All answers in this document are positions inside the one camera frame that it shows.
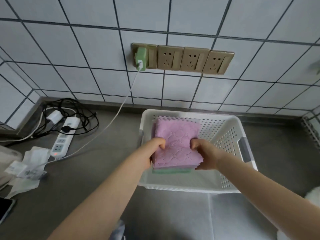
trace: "forearm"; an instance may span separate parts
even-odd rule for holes
[[[293,239],[320,239],[320,208],[226,154],[217,169],[278,229]]]
[[[134,152],[50,235],[48,239],[108,239],[145,169]]]

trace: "black cable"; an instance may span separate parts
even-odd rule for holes
[[[73,110],[75,110],[75,113],[69,113],[70,112],[69,109],[63,109],[62,107],[67,107],[67,108],[73,109]],[[50,129],[46,130],[46,128],[48,127],[48,124],[50,123],[50,120],[46,119],[46,117],[49,116],[53,110],[58,110],[62,114],[63,118],[58,123],[53,125]],[[86,116],[85,111],[90,113],[90,116]],[[90,109],[86,108],[78,100],[75,100],[72,98],[62,98],[62,99],[59,99],[56,101],[47,102],[46,104],[44,104],[42,106],[42,113],[43,113],[43,117],[44,117],[44,124],[39,126],[39,128],[32,134],[32,136],[30,138],[27,138],[23,141],[11,142],[8,145],[6,145],[6,147],[10,147],[12,145],[16,145],[16,144],[19,144],[19,143],[22,143],[25,141],[37,139],[37,138],[49,135],[52,132],[59,132],[59,133],[65,134],[65,135],[69,135],[68,132],[70,130],[76,130],[76,131],[84,130],[84,132],[73,134],[73,135],[83,135],[83,134],[86,134],[86,133],[96,129],[99,126],[99,120],[97,118],[97,114],[92,112]],[[57,127],[64,124],[66,118],[74,117],[74,116],[76,116],[80,119],[80,126],[78,128],[73,129],[73,128],[70,128],[69,126],[64,126],[61,129],[66,133],[61,131],[61,129],[60,130],[57,129]],[[92,119],[96,120],[96,125],[93,128],[89,129],[91,127],[91,120]]]

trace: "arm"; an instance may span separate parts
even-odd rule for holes
[[[150,156],[165,139],[153,138],[135,150],[49,236],[48,240],[109,239],[127,206]]]
[[[290,239],[320,239],[320,208],[210,142],[193,139],[203,156],[197,169],[217,169]]]

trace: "laundry basket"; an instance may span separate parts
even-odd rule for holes
[[[147,109],[143,112],[138,146],[151,139],[151,130],[157,116],[200,119],[201,129],[198,138],[206,139],[219,149],[234,154],[239,160],[250,164],[255,170],[254,161],[245,131],[238,117],[213,113],[191,113],[180,111]],[[217,170],[197,170],[191,173],[153,174],[146,170],[138,183],[147,189],[174,190],[203,193],[240,193]]]

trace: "diamond pattern on cloth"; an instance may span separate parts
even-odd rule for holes
[[[202,156],[190,149],[190,140],[198,137],[200,123],[159,116],[155,124],[155,137],[166,140],[165,149],[158,148],[153,157],[153,167],[157,168],[196,168]]]

